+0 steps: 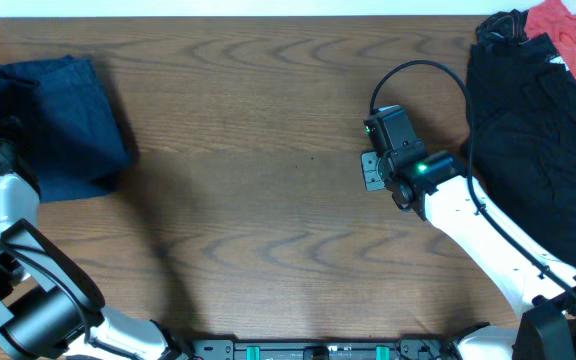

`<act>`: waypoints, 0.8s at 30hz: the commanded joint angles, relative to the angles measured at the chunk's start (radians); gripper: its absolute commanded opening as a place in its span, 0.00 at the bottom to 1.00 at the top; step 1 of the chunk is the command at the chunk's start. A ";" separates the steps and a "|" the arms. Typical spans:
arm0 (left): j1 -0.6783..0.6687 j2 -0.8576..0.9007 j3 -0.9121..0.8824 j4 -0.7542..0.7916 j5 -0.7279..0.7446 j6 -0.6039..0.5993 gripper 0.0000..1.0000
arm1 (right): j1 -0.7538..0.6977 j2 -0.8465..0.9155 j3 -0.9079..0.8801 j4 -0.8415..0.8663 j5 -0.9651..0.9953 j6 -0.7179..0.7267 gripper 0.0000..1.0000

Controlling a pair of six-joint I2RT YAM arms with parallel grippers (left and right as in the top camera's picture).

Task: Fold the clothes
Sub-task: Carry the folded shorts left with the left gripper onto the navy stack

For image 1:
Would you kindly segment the navy blue denim shorts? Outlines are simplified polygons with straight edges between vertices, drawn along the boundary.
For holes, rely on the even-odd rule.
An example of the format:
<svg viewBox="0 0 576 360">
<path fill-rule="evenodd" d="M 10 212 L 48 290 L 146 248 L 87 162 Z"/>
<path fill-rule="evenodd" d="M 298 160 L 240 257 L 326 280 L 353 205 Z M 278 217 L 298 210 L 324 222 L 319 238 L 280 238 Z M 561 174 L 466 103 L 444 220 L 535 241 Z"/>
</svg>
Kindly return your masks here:
<svg viewBox="0 0 576 360">
<path fill-rule="evenodd" d="M 45 203 L 105 196 L 134 157 L 92 62 L 65 56 L 0 65 L 2 129 Z"/>
</svg>

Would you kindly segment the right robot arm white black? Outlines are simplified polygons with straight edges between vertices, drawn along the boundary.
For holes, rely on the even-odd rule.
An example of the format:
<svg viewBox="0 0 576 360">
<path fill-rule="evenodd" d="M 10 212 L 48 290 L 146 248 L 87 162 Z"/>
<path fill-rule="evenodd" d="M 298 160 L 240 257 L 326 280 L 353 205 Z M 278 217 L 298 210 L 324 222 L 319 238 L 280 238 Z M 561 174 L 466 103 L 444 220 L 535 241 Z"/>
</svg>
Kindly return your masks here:
<svg viewBox="0 0 576 360">
<path fill-rule="evenodd" d="M 374 110 L 364 121 L 373 146 L 361 156 L 365 186 L 388 190 L 456 242 L 501 291 L 520 324 L 473 325 L 434 345 L 403 340 L 402 359 L 576 359 L 576 268 L 535 242 L 490 200 L 453 154 L 428 154 L 406 111 Z"/>
</svg>

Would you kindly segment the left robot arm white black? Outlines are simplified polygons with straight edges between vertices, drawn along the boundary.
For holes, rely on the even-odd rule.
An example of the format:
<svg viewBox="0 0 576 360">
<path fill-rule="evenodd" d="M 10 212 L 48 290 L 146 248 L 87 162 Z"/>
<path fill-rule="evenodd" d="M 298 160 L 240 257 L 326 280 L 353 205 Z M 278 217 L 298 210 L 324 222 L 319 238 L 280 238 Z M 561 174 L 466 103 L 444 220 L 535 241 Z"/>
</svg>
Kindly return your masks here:
<svg viewBox="0 0 576 360">
<path fill-rule="evenodd" d="M 40 189 L 0 138 L 0 348 L 13 359 L 188 359 L 152 320 L 109 307 L 92 279 L 38 229 Z"/>
</svg>

